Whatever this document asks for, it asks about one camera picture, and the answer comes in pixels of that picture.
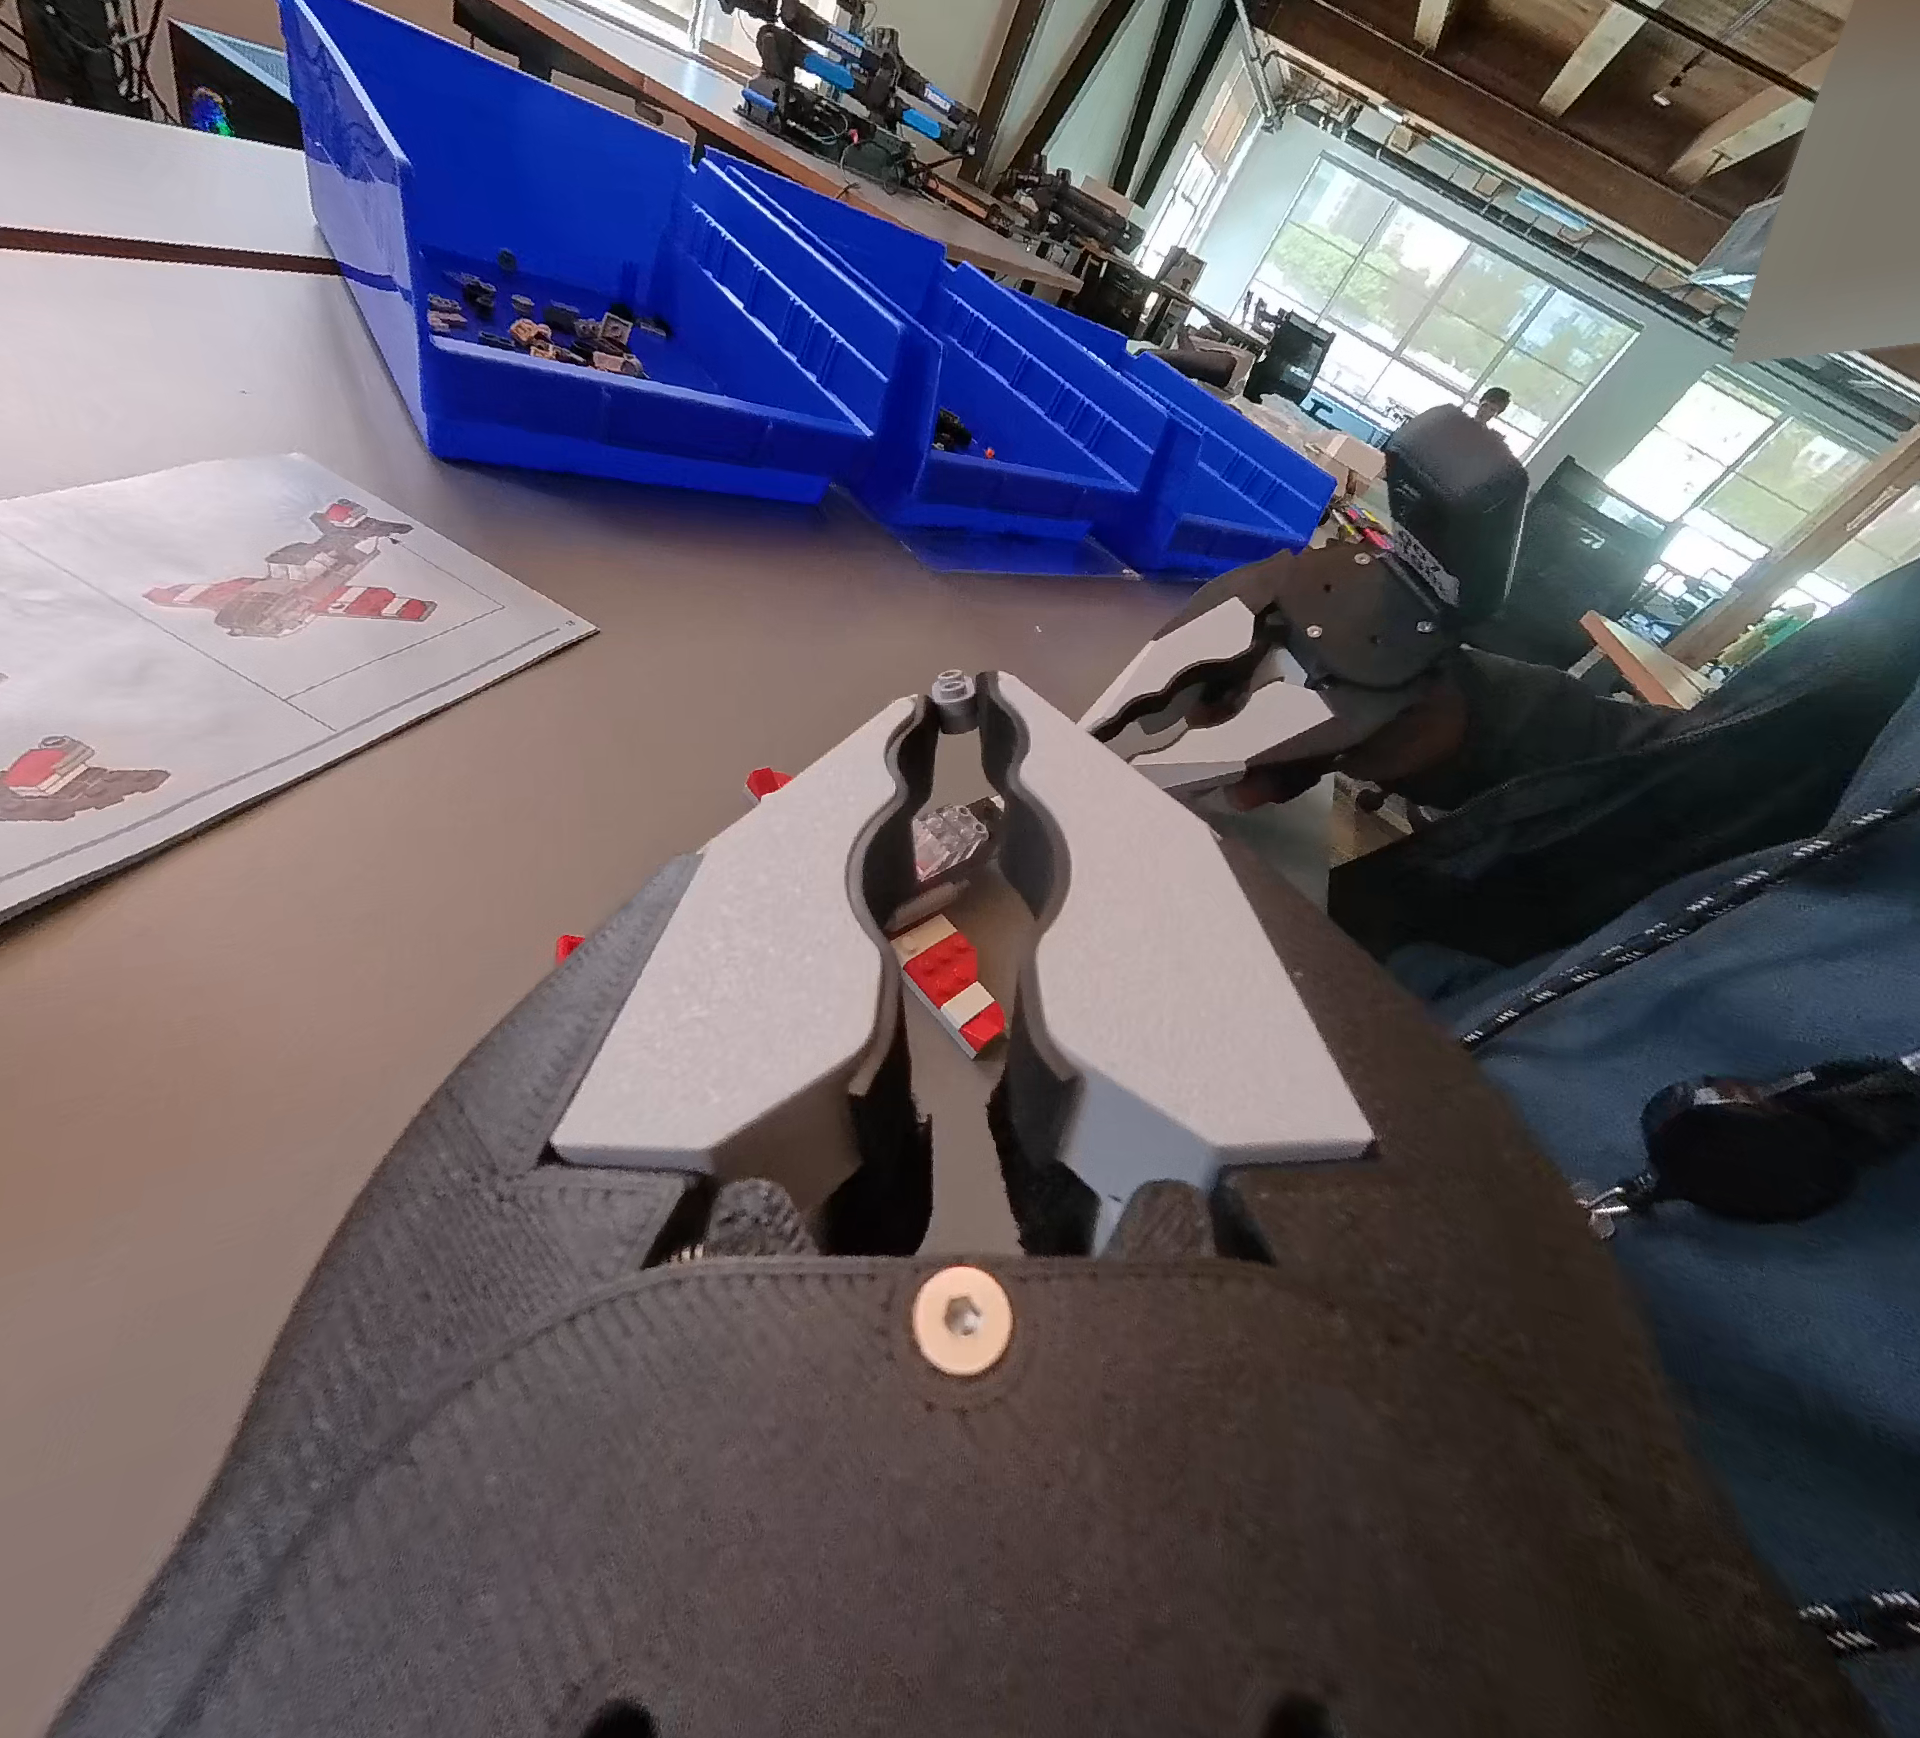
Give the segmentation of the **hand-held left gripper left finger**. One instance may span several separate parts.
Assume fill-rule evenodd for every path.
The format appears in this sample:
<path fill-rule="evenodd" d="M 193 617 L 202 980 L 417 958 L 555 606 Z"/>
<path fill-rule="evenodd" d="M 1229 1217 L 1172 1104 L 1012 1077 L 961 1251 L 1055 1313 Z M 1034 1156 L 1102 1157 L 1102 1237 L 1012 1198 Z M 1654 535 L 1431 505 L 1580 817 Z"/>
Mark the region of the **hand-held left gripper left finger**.
<path fill-rule="evenodd" d="M 778 1186 L 833 1251 L 910 1255 L 933 1217 L 889 924 L 920 892 L 925 694 L 708 839 L 548 1145 L 576 1167 Z"/>

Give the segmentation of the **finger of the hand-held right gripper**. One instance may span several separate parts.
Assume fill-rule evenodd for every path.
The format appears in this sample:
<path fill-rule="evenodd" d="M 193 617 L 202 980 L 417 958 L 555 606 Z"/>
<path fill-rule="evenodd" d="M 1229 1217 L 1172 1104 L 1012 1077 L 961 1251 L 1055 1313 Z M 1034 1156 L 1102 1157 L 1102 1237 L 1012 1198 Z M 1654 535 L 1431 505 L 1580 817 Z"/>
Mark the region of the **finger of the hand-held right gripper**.
<path fill-rule="evenodd" d="M 1267 755 L 1333 723 L 1327 696 L 1291 654 L 1264 654 L 1244 689 L 1177 694 L 1134 718 L 1105 720 L 1099 735 L 1151 781 L 1239 781 Z"/>
<path fill-rule="evenodd" d="M 1281 663 L 1302 617 L 1284 613 L 1327 563 L 1322 550 L 1279 552 L 1203 587 L 1080 715 L 1082 725 L 1322 725 L 1327 699 Z"/>

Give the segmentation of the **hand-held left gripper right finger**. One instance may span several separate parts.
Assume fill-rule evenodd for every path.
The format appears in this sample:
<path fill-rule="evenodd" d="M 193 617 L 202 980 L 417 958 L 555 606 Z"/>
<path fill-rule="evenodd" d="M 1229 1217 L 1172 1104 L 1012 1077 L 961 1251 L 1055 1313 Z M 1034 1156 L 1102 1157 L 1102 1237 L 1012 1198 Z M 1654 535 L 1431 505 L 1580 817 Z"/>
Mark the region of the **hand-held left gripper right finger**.
<path fill-rule="evenodd" d="M 1028 1255 L 1145 1188 L 1372 1156 L 1376 1131 L 1215 833 L 1006 672 L 976 683 L 999 869 L 1030 916 L 988 1101 Z"/>

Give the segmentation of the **medium blue plastic bin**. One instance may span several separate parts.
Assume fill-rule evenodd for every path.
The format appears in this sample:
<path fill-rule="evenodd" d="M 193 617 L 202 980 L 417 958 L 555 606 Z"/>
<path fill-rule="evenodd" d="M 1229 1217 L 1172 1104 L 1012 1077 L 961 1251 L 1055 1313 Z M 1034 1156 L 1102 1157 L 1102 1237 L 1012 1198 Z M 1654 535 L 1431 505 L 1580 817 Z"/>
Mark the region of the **medium blue plastic bin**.
<path fill-rule="evenodd" d="M 857 501 L 894 532 L 1117 546 L 1153 477 L 1168 415 L 1082 333 L 972 263 L 942 265 L 901 354 L 905 406 Z M 940 408 L 972 447 L 933 447 Z"/>

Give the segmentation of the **brick building instruction booklet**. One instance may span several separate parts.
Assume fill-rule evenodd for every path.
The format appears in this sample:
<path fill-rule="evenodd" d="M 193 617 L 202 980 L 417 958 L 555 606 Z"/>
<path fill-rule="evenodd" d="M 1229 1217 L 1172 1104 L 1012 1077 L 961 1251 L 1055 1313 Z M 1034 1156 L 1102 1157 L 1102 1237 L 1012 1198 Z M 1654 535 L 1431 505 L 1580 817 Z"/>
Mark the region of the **brick building instruction booklet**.
<path fill-rule="evenodd" d="M 2 501 L 2 918 L 597 636 L 306 453 Z"/>

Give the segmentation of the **grey desk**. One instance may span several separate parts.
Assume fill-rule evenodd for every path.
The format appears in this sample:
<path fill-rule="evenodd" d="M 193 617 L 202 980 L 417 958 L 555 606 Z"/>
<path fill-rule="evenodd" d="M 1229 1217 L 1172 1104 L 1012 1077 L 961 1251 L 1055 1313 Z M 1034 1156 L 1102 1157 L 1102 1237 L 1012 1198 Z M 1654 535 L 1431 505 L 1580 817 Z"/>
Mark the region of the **grey desk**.
<path fill-rule="evenodd" d="M 597 634 L 5 932 L 5 1733 L 195 1511 L 354 1195 L 663 861 L 939 669 L 1080 712 L 1181 579 L 420 444 L 293 149 L 5 96 L 5 493 L 305 453 Z"/>

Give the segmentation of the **person's right hand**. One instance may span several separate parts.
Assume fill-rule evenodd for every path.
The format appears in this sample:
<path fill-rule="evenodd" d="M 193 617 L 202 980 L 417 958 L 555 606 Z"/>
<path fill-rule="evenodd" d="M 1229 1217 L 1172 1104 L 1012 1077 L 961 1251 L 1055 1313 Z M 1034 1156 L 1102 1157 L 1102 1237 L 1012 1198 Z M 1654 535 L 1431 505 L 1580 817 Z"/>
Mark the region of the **person's right hand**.
<path fill-rule="evenodd" d="M 1225 788 L 1222 797 L 1237 812 L 1283 806 L 1319 788 L 1333 774 L 1384 791 L 1405 789 L 1406 781 L 1420 783 L 1434 769 L 1453 766 L 1465 749 L 1468 728 L 1471 705 L 1460 678 L 1442 672 L 1418 686 L 1412 699 L 1370 735 L 1338 751 L 1257 761 Z"/>

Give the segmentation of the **small blue plastic bin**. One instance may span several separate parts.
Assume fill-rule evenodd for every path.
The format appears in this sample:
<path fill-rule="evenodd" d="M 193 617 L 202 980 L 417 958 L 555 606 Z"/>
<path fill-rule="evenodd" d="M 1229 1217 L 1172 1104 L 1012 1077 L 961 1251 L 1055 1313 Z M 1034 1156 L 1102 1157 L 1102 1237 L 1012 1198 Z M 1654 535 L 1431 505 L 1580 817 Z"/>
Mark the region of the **small blue plastic bin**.
<path fill-rule="evenodd" d="M 1312 541 L 1335 474 L 1154 351 L 1120 349 L 1117 367 L 1166 414 L 1153 475 L 1117 543 L 1134 570 L 1211 577 Z"/>

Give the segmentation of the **black office chair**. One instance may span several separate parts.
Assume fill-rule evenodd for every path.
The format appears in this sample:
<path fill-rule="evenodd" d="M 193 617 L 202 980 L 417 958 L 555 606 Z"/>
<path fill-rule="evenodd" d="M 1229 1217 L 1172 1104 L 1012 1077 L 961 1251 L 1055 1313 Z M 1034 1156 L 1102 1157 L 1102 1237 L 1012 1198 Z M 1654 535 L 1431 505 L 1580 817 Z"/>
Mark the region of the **black office chair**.
<path fill-rule="evenodd" d="M 1577 456 L 1564 456 L 1529 501 L 1489 647 L 1571 669 L 1595 647 L 1585 617 L 1621 617 L 1667 539 L 1667 519 L 1628 501 Z"/>

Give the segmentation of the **red white striped brick wing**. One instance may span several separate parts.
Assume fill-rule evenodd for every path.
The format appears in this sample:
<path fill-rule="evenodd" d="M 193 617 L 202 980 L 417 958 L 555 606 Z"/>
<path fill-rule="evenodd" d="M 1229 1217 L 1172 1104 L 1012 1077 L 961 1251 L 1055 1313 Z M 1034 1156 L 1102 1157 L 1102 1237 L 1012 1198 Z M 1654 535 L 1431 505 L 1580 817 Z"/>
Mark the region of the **red white striped brick wing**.
<path fill-rule="evenodd" d="M 890 935 L 902 982 L 940 1029 L 972 1060 L 1006 1038 L 1006 1012 L 983 978 L 968 933 L 934 912 Z"/>

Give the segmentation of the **far window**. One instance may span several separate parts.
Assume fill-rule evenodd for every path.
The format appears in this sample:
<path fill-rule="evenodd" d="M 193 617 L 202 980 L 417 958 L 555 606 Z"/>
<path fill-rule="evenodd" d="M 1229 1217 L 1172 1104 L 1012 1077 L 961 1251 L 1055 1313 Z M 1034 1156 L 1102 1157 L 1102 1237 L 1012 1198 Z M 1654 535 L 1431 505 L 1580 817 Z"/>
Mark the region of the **far window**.
<path fill-rule="evenodd" d="M 1317 397 L 1396 429 L 1429 408 L 1472 408 L 1501 389 L 1495 427 L 1521 457 L 1640 335 L 1333 161 L 1311 168 L 1242 295 L 1244 320 L 1279 311 L 1329 333 Z"/>

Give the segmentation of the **black badge reel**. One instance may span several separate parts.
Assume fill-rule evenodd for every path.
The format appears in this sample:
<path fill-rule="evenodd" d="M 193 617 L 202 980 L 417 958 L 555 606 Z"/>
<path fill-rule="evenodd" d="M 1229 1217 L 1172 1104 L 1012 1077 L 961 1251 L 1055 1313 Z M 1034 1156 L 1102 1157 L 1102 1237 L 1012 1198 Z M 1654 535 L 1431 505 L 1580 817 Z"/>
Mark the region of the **black badge reel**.
<path fill-rule="evenodd" d="M 1645 1101 L 1640 1133 L 1643 1169 L 1582 1200 L 1596 1237 L 1669 1204 L 1735 1223 L 1808 1222 L 1916 1147 L 1918 1057 L 1679 1079 Z"/>

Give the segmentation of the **pile of small dark bricks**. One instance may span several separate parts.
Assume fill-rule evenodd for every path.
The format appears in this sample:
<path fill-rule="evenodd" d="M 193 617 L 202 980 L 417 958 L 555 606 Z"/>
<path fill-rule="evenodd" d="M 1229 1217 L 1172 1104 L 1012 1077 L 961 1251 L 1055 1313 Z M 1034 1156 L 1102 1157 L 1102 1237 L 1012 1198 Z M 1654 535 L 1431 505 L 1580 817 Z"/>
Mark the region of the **pile of small dark bricks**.
<path fill-rule="evenodd" d="M 511 250 L 429 262 L 420 304 L 439 339 L 617 377 L 648 377 L 678 333 L 666 313 L 555 277 Z"/>

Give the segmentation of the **long wooden table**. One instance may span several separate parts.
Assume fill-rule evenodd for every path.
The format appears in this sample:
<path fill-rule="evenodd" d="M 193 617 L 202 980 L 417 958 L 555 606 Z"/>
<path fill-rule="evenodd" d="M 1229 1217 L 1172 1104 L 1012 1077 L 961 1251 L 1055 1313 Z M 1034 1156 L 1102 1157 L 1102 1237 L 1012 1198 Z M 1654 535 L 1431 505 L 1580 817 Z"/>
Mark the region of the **long wooden table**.
<path fill-rule="evenodd" d="M 640 113 L 683 120 L 704 147 L 725 149 L 795 184 L 933 238 L 954 263 L 1062 300 L 1082 280 L 1034 248 L 963 210 L 946 185 L 933 195 L 881 185 L 806 154 L 740 111 L 743 84 L 707 59 L 572 0 L 450 0 L 454 24 L 509 53 L 541 81 L 575 79 L 631 100 Z"/>

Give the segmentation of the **large blue plastic bin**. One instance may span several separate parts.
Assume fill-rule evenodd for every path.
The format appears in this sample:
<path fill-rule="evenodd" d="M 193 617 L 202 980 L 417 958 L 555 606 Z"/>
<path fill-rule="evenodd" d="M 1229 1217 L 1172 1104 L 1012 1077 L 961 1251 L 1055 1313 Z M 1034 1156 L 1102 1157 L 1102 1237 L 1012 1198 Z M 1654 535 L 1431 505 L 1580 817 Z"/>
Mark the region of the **large blue plastic bin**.
<path fill-rule="evenodd" d="M 360 0 L 276 0 L 310 206 L 441 460 L 781 504 L 852 491 L 913 318 L 678 137 Z M 661 311 L 647 377 L 430 333 L 434 260 L 527 255 Z"/>

